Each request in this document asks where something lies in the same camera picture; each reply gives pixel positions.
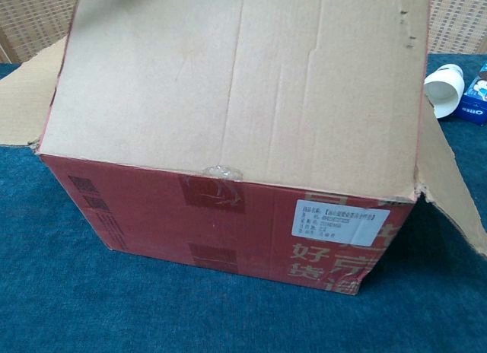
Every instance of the torn cardboard edge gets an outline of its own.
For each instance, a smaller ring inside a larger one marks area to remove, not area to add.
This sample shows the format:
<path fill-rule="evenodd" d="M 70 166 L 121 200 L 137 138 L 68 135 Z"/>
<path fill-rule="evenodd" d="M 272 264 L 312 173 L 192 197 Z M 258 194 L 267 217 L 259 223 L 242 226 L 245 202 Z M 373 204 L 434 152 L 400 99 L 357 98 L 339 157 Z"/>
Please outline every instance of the torn cardboard edge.
<path fill-rule="evenodd" d="M 32 145 L 40 137 L 55 93 L 64 54 L 65 39 L 62 39 L 0 81 L 0 97 L 5 103 L 0 113 L 0 144 Z M 477 253 L 487 256 L 487 234 L 458 170 L 453 152 L 429 102 L 423 100 L 422 106 L 415 195 L 407 202 L 414 202 L 424 194 L 427 202 L 452 222 Z"/>
<path fill-rule="evenodd" d="M 463 181 L 454 153 L 424 99 L 420 145 L 416 164 L 416 193 L 444 214 L 479 254 L 487 256 L 487 234 L 479 212 Z"/>

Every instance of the red box side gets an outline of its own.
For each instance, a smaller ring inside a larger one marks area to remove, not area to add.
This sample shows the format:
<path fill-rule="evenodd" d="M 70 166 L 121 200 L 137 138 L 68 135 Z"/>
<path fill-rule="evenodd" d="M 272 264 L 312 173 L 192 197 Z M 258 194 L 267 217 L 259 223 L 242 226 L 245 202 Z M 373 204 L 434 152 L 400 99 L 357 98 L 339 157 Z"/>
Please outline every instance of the red box side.
<path fill-rule="evenodd" d="M 112 250 L 356 294 L 412 204 L 41 155 Z M 291 235 L 299 199 L 389 209 L 370 247 Z"/>

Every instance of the white label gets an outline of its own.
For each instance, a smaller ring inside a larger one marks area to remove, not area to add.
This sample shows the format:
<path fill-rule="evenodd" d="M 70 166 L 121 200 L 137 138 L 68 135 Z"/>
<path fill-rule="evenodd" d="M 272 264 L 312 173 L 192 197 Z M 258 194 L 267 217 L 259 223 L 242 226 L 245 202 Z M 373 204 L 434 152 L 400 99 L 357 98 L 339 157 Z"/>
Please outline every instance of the white label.
<path fill-rule="evenodd" d="M 370 246 L 389 213 L 390 210 L 299 199 L 291 233 L 307 239 Z"/>

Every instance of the woven wall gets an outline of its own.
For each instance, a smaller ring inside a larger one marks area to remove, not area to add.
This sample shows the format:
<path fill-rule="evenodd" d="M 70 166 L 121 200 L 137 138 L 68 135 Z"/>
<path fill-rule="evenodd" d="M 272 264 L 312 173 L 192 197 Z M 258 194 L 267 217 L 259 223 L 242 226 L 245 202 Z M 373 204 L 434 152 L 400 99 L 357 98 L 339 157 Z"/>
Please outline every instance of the woven wall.
<path fill-rule="evenodd" d="M 0 0 L 0 61 L 23 62 L 63 37 L 76 0 Z M 487 51 L 487 0 L 431 0 L 431 52 Z"/>

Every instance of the blue oreo box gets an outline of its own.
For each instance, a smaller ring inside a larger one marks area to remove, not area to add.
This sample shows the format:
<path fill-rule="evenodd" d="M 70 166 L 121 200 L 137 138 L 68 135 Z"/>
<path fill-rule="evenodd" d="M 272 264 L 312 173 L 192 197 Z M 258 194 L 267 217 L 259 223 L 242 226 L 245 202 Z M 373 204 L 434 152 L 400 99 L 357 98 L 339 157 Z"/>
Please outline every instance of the blue oreo box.
<path fill-rule="evenodd" d="M 487 122 L 487 62 L 466 89 L 454 115 L 479 125 Z"/>

